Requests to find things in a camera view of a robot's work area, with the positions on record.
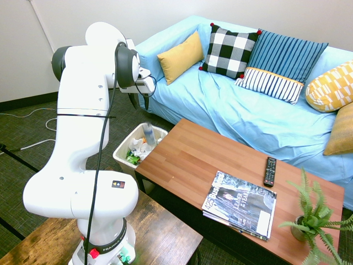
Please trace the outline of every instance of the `white trash can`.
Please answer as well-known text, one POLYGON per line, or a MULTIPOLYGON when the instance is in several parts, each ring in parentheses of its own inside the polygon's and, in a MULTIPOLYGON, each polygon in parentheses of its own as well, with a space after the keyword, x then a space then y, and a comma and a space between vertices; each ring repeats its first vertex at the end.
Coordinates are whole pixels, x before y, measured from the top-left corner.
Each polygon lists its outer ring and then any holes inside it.
MULTIPOLYGON (((132 139, 140 139, 145 136, 143 133, 143 128, 142 125, 144 123, 141 123, 138 127, 136 127, 125 139, 124 141, 117 147, 117 149, 113 153, 113 158, 119 163, 122 171, 126 174, 132 175, 134 179, 136 180, 136 175, 135 175, 135 169, 138 167, 137 165, 134 165, 130 162, 126 161, 126 154, 130 150, 129 149, 129 144, 131 143, 132 139)), ((154 137, 156 138, 156 141, 159 138, 164 138, 168 132, 166 130, 163 130, 159 127, 152 126, 153 128, 153 133, 154 137)), ((154 184, 147 180, 143 180, 143 185, 145 187, 146 193, 150 193, 151 190, 154 188, 154 184)))

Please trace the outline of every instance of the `sticker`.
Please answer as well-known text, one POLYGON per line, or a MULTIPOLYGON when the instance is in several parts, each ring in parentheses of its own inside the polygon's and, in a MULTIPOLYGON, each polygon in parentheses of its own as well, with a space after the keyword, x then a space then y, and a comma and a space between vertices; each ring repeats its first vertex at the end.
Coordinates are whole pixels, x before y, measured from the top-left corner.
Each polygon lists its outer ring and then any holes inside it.
POLYGON ((125 181, 113 181, 113 183, 111 184, 111 187, 123 189, 125 187, 125 181))

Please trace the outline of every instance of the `wooden table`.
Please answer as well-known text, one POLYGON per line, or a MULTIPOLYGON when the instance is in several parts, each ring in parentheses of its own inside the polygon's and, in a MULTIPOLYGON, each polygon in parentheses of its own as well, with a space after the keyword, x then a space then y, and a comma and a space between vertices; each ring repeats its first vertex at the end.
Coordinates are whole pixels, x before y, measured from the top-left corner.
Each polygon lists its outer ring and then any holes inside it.
MULTIPOLYGON (((126 220, 136 233, 136 265, 187 264, 202 240, 200 234, 142 192, 126 220)), ((50 218, 0 264, 68 264, 80 235, 76 220, 50 218)))
MULTIPOLYGON (((202 216, 202 204, 218 170, 263 186, 267 157, 266 154, 182 119, 137 167, 136 177, 147 178, 192 205, 196 209, 193 218, 182 216, 182 212, 172 212, 244 263, 266 264, 271 261, 271 264, 301 264, 309 247, 297 241, 289 227, 278 227, 283 221, 294 221, 302 214, 298 206, 299 192, 287 183, 301 182, 301 171, 294 166, 277 161, 275 185, 272 187, 277 192, 277 203, 271 239, 268 242, 239 234, 215 221, 205 220, 207 218, 202 216)), ((328 206, 334 209, 332 220, 341 220, 344 189, 312 174, 308 173, 307 176, 311 183, 320 183, 328 206)), ((339 230, 329 232, 338 249, 339 230)))

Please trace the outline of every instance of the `tv remote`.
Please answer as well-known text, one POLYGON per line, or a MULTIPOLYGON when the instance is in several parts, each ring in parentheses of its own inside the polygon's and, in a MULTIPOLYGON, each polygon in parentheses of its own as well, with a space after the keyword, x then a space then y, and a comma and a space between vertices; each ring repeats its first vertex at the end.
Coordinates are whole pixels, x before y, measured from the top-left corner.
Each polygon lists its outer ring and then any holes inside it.
POLYGON ((276 159, 273 157, 267 158, 266 172, 264 185, 266 187, 273 187, 275 184, 275 173, 276 173, 276 159))

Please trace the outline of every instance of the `blue couch cover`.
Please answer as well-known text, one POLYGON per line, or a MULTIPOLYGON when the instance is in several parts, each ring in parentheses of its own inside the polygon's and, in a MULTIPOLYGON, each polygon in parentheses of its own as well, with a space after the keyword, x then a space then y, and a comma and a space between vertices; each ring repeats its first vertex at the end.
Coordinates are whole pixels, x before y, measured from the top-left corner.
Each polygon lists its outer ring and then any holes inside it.
MULTIPOLYGON (((321 113, 305 100, 305 89, 296 105, 234 85, 225 76, 199 71, 198 62, 167 86, 157 59, 161 52, 184 42, 196 30, 206 57, 210 23, 235 32, 256 32, 230 23, 189 17, 136 46, 141 66, 157 79, 148 112, 176 124, 181 118, 285 161, 345 188, 344 207, 353 210, 353 153, 324 156, 336 117, 321 113)), ((327 47, 307 83, 322 73, 353 59, 353 52, 327 47)), ((140 106, 144 108, 143 98, 140 106)))

